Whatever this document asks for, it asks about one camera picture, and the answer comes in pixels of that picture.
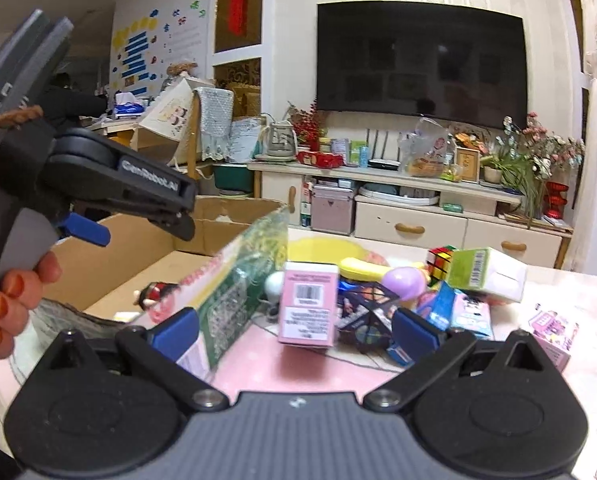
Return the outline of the left hand painted nails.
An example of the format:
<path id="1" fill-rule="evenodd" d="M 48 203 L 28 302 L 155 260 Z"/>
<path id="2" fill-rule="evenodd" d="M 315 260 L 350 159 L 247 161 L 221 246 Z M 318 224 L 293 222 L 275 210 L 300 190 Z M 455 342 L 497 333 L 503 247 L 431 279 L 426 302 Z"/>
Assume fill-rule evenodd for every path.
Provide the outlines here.
<path id="1" fill-rule="evenodd" d="M 36 309 L 44 286 L 59 281 L 62 270 L 53 252 L 45 254 L 35 270 L 11 270 L 0 285 L 0 360 L 14 349 L 14 339 L 24 332 L 29 312 Z"/>

